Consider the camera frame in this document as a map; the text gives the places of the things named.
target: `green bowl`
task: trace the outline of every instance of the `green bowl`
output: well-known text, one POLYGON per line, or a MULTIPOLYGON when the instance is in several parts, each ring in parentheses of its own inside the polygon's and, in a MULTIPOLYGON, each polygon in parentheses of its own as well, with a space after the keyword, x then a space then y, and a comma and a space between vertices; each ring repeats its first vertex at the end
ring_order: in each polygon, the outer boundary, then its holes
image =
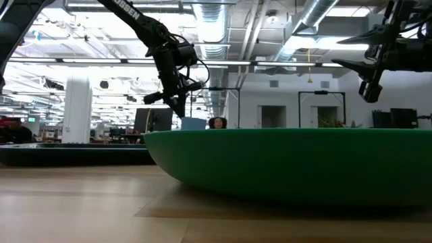
POLYGON ((177 180, 294 204, 432 205, 432 131, 237 129, 146 134, 177 180))

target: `doorway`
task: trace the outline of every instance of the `doorway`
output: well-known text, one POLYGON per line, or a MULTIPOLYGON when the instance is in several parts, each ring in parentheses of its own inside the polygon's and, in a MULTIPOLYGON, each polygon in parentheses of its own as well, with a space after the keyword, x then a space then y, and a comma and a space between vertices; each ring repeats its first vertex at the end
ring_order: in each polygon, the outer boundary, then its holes
POLYGON ((338 122, 337 107, 317 107, 319 128, 336 128, 338 122))
POLYGON ((261 105, 258 106, 261 128, 286 128, 286 107, 261 105))

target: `dark platform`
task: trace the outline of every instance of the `dark platform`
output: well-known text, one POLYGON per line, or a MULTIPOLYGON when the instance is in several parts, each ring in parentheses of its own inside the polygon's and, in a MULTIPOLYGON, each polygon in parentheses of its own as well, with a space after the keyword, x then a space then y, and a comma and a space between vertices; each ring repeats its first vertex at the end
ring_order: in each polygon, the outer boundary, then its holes
POLYGON ((7 166, 154 165, 147 148, 135 144, 14 144, 0 146, 7 166))

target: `black robotic arm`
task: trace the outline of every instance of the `black robotic arm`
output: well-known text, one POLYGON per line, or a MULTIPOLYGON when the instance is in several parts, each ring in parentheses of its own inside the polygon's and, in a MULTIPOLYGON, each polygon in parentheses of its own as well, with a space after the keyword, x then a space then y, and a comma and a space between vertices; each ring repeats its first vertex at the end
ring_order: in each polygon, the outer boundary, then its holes
POLYGON ((383 89, 379 80, 385 70, 432 72, 432 1, 425 1, 420 7, 417 7, 418 3, 414 0, 390 1, 383 24, 339 42, 369 45, 364 57, 372 63, 332 59, 332 62, 358 72, 363 80, 358 92, 366 102, 378 101, 383 89), (401 33, 411 30, 418 30, 418 38, 402 37, 401 33))
MULTIPOLYGON (((163 93, 156 92, 145 96, 144 102, 152 104, 163 99, 179 116, 185 115, 186 95, 190 91, 201 89, 201 82, 188 83, 188 77, 179 73, 177 67, 189 67, 196 64, 194 47, 183 38, 180 42, 159 21, 142 15, 132 3, 125 0, 98 0, 108 10, 129 25, 137 37, 148 47, 147 57, 153 56, 163 93)), ((54 0, 15 0, 0 20, 0 92, 5 81, 3 74, 7 60, 12 56, 34 19, 42 9, 54 0)))

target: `wooden table surface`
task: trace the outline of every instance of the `wooden table surface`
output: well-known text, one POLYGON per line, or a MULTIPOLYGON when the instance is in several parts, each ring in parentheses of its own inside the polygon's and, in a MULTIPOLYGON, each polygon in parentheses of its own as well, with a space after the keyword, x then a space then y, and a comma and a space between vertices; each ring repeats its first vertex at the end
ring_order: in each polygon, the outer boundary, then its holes
POLYGON ((432 242, 432 213, 250 202, 152 165, 0 167, 0 242, 432 242))

